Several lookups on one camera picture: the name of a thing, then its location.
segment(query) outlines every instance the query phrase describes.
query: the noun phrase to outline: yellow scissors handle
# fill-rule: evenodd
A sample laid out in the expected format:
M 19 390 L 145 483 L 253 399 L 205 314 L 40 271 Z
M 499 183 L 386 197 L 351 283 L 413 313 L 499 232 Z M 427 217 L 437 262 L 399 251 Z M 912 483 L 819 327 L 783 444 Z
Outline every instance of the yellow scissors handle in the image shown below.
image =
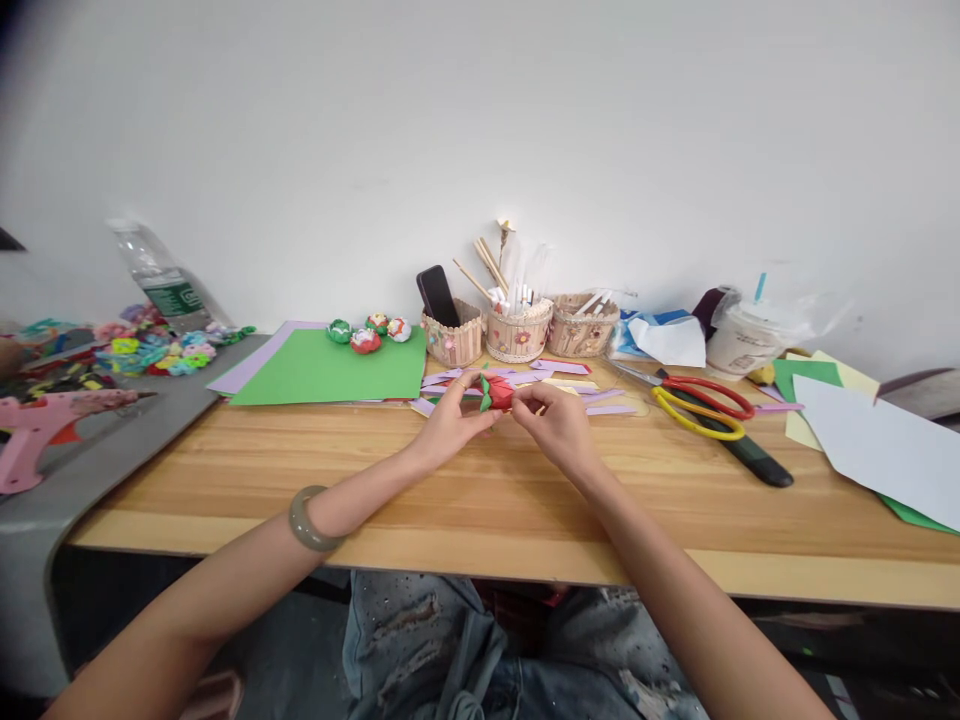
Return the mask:
M 743 425 L 734 420 L 732 417 L 724 415 L 723 413 L 709 410 L 700 405 L 694 405 L 693 403 L 678 398 L 673 393 L 667 392 L 662 387 L 653 388 L 653 390 L 651 390 L 651 394 L 653 395 L 654 400 L 657 401 L 657 404 L 666 411 L 667 415 L 683 425 L 683 427 L 685 427 L 687 430 L 690 432 L 695 432 L 697 435 L 703 435 L 704 437 L 712 438 L 714 440 L 723 440 L 724 442 L 734 442 L 735 440 L 742 438 L 745 434 Z M 672 407 L 673 405 L 683 408 L 684 410 L 692 412 L 696 415 L 702 415 L 704 417 L 712 418 L 717 422 L 723 423 L 730 428 L 730 432 L 719 432 L 717 430 L 711 430 L 710 428 L 705 428 L 702 425 L 698 425 L 689 418 L 686 418 L 678 413 Z

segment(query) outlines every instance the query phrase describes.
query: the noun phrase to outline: black handle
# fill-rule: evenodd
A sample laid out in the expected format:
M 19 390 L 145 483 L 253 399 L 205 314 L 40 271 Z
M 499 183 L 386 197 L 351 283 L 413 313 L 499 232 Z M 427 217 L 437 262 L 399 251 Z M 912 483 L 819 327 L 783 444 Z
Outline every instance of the black handle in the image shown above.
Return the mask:
M 699 405 L 700 407 L 707 408 L 708 410 L 713 409 L 705 402 L 694 397 L 690 393 L 685 393 L 682 390 L 677 390 L 675 388 L 671 388 L 670 392 L 672 392 L 678 398 L 693 403 L 694 405 Z M 714 420 L 713 418 L 704 417 L 703 415 L 697 415 L 696 413 L 692 414 L 694 419 L 696 419 L 696 421 L 705 428 L 717 430 L 719 432 L 730 431 L 730 428 L 724 425 L 722 422 Z M 723 445 L 723 447 L 726 448 L 731 455 L 739 460 L 747 468 L 747 470 L 752 472 L 758 479 L 762 480 L 767 485 L 771 485 L 773 487 L 790 487 L 793 485 L 793 475 L 787 472 L 783 465 L 770 457 L 766 450 L 757 445 L 748 436 L 744 435 L 739 440 L 734 440 L 733 442 L 725 442 L 723 440 L 718 442 Z

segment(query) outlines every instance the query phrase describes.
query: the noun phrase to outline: craft stick basket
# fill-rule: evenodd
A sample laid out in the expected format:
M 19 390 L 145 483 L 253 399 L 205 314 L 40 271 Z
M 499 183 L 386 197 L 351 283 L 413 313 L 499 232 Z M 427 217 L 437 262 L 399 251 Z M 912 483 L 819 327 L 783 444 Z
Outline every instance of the craft stick basket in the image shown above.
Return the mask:
M 427 352 L 447 367 L 466 367 L 483 354 L 483 313 L 454 298 L 461 325 L 448 328 L 423 313 L 420 324 L 427 333 Z
M 599 315 L 575 315 L 592 295 L 560 295 L 556 298 L 547 349 L 561 357 L 596 357 L 610 340 L 620 319 L 620 308 L 607 301 Z
M 541 299 L 523 315 L 487 316 L 487 352 L 507 363 L 536 360 L 547 341 L 553 301 Z

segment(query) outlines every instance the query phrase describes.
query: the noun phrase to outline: forearm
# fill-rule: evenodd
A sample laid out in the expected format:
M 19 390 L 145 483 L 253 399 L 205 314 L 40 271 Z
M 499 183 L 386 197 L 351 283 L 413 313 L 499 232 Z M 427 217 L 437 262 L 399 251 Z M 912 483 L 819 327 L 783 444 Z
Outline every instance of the forearm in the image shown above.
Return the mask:
M 593 507 L 712 718 L 832 717 L 763 633 L 607 468 L 571 473 L 571 480 Z
M 426 468 L 402 451 L 307 502 L 317 530 L 349 535 Z M 327 554 L 277 515 L 224 546 L 154 600 L 58 698 L 51 718 L 177 717 L 216 650 L 272 607 Z

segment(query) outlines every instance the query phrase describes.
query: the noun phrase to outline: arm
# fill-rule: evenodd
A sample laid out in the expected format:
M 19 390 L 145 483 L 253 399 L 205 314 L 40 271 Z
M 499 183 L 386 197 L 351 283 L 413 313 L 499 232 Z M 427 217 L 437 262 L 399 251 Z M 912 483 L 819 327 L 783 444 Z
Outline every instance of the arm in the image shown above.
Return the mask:
M 582 402 L 537 383 L 514 395 L 513 416 L 593 508 L 711 718 L 833 718 L 783 655 L 603 464 Z
M 464 386 L 451 386 L 404 450 L 311 498 L 307 514 L 327 537 L 349 535 L 374 512 L 452 458 L 502 413 L 462 417 Z M 217 650 L 329 553 L 303 546 L 286 513 L 205 559 L 140 613 L 57 698 L 48 720 L 177 718 Z

